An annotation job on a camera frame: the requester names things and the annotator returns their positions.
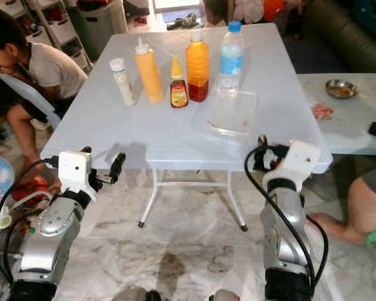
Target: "orange juice bottle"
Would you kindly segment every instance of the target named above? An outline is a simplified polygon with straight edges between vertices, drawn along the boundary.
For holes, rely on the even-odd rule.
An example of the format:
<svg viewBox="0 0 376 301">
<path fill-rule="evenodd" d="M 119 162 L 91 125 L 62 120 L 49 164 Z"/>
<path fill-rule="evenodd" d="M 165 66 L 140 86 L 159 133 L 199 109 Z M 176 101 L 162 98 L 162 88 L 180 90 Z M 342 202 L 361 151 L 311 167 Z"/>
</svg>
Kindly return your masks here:
<svg viewBox="0 0 376 301">
<path fill-rule="evenodd" d="M 209 92 L 209 47 L 203 43 L 200 31 L 192 34 L 185 55 L 189 98 L 203 102 Z"/>
<path fill-rule="evenodd" d="M 142 43 L 142 38 L 138 39 L 138 43 L 138 46 L 135 47 L 135 61 L 149 102 L 161 102 L 164 96 L 153 50 L 149 48 L 148 44 Z"/>
</svg>

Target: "bottle label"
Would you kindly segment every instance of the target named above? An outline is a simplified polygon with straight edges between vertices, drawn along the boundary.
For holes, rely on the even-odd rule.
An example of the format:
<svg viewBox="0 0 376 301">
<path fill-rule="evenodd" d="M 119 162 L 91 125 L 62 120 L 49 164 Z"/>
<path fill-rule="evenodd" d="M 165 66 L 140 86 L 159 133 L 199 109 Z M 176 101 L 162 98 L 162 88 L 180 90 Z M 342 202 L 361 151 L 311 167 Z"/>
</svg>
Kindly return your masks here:
<svg viewBox="0 0 376 301">
<path fill-rule="evenodd" d="M 173 107 L 185 107 L 188 103 L 187 92 L 183 83 L 171 86 L 171 105 Z"/>
<path fill-rule="evenodd" d="M 239 75 L 243 67 L 244 57 L 241 55 L 237 58 L 220 57 L 220 72 L 227 75 Z"/>
</svg>

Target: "black cable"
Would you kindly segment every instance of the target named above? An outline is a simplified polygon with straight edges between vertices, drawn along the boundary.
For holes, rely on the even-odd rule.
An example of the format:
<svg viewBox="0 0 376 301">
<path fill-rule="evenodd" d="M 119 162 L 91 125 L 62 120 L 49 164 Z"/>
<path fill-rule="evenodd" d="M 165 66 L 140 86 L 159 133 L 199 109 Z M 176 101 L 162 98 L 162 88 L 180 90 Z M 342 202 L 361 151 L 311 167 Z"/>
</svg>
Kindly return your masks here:
<svg viewBox="0 0 376 301">
<path fill-rule="evenodd" d="M 320 231 L 320 233 L 323 237 L 323 256 L 321 257 L 319 270 L 316 273 L 316 277 L 315 277 L 315 287 L 316 287 L 319 280 L 320 280 L 321 274 L 323 273 L 323 270 L 325 269 L 325 265 L 326 265 L 326 262 L 327 262 L 328 239 L 327 239 L 327 235 L 326 235 L 325 230 L 320 226 L 320 224 L 317 221 L 315 221 L 314 219 L 310 218 L 308 215 L 306 217 L 308 218 L 308 220 L 310 220 L 319 229 L 319 231 Z"/>
<path fill-rule="evenodd" d="M 295 230 L 295 228 L 291 225 L 291 223 L 288 221 L 284 213 L 280 210 L 280 208 L 276 205 L 276 203 L 270 198 L 268 193 L 256 182 L 256 180 L 253 178 L 251 173 L 248 169 L 248 160 L 249 158 L 255 154 L 258 151 L 263 151 L 265 149 L 268 149 L 269 147 L 258 147 L 256 149 L 253 149 L 245 158 L 244 163 L 244 169 L 246 176 L 251 181 L 251 183 L 256 187 L 256 189 L 264 196 L 264 198 L 267 200 L 267 202 L 272 206 L 272 208 L 277 212 L 279 217 L 284 221 L 284 224 L 287 226 L 287 228 L 291 231 L 292 235 L 295 237 L 295 240 L 298 242 L 302 252 L 305 255 L 306 262 L 308 264 L 309 274 L 310 274 L 310 287 L 311 287 L 311 295 L 313 295 L 315 291 L 315 270 L 313 269 L 313 264 L 311 257 L 308 253 L 308 250 L 306 249 L 305 244 L 303 243 L 301 237 L 299 236 L 298 232 Z"/>
<path fill-rule="evenodd" d="M 2 197 L 1 201 L 0 201 L 0 212 L 1 212 L 1 209 L 3 208 L 3 205 L 4 203 L 6 202 L 6 199 L 8 198 L 9 194 L 11 193 L 11 191 L 14 190 L 14 188 L 16 188 L 18 186 L 18 183 L 22 180 L 22 178 L 30 171 L 32 170 L 35 166 L 39 165 L 39 164 L 42 164 L 42 163 L 52 163 L 53 161 L 53 158 L 51 159 L 44 159 L 44 160 L 40 160 L 40 161 L 37 161 L 35 162 L 34 164 L 32 164 L 31 166 L 29 166 L 19 177 L 17 180 L 15 180 L 15 182 L 13 183 L 13 185 L 10 186 L 10 188 L 6 191 L 6 193 L 4 194 L 4 196 Z M 6 279 L 6 281 L 8 282 L 8 284 L 12 284 L 13 283 L 13 278 L 11 275 L 8 275 L 6 273 L 6 271 L 4 270 L 4 268 L 1 266 L 0 264 L 0 272 L 1 274 L 3 275 L 3 277 Z"/>
<path fill-rule="evenodd" d="M 33 211 L 31 213 L 25 214 L 22 218 L 17 219 L 8 229 L 8 232 L 7 232 L 7 235 L 6 235 L 6 240 L 4 241 L 4 246 L 3 246 L 3 265 L 4 265 L 4 269 L 7 273 L 7 275 L 9 275 L 9 277 L 11 279 L 14 279 L 13 275 L 11 273 L 10 266 L 8 264 L 8 246 L 9 246 L 9 242 L 10 242 L 10 239 L 11 239 L 11 235 L 12 235 L 14 229 L 17 227 L 18 223 L 20 223 L 21 221 L 26 219 L 28 216 L 34 215 L 36 213 L 38 213 L 38 211 Z"/>
</svg>

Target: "plastic bottle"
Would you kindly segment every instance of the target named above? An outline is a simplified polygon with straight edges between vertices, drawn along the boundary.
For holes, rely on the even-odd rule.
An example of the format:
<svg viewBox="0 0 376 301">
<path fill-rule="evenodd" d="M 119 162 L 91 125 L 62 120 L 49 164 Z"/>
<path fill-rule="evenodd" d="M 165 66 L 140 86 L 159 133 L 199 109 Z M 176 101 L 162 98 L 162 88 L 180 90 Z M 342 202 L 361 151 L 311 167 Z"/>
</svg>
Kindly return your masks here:
<svg viewBox="0 0 376 301">
<path fill-rule="evenodd" d="M 182 78 L 182 66 L 177 55 L 173 56 L 170 73 L 170 104 L 173 108 L 186 107 L 188 105 L 187 88 Z"/>
<path fill-rule="evenodd" d="M 149 45 L 142 43 L 142 38 L 139 38 L 138 45 L 135 47 L 135 61 L 137 62 L 149 102 L 161 102 L 164 95 L 155 56 Z"/>
<path fill-rule="evenodd" d="M 220 47 L 219 88 L 238 90 L 244 58 L 244 40 L 241 36 L 241 23 L 228 24 L 228 33 Z"/>
<path fill-rule="evenodd" d="M 203 102 L 209 92 L 209 47 L 202 41 L 200 31 L 192 34 L 191 44 L 185 55 L 189 98 L 195 102 Z"/>
<path fill-rule="evenodd" d="M 135 105 L 137 98 L 132 90 L 131 79 L 128 75 L 123 58 L 115 58 L 110 61 L 114 79 L 117 82 L 125 105 Z"/>
</svg>

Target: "white t-shirt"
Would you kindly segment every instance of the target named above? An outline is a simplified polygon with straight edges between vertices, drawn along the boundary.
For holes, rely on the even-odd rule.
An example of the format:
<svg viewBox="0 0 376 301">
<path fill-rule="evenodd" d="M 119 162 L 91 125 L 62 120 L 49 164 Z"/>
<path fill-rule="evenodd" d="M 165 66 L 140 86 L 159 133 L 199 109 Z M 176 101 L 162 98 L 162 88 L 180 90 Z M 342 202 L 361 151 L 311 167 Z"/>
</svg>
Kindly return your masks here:
<svg viewBox="0 0 376 301">
<path fill-rule="evenodd" d="M 88 78 L 68 55 L 40 43 L 31 43 L 27 72 L 32 81 L 41 87 L 59 86 L 58 99 L 76 95 Z"/>
</svg>

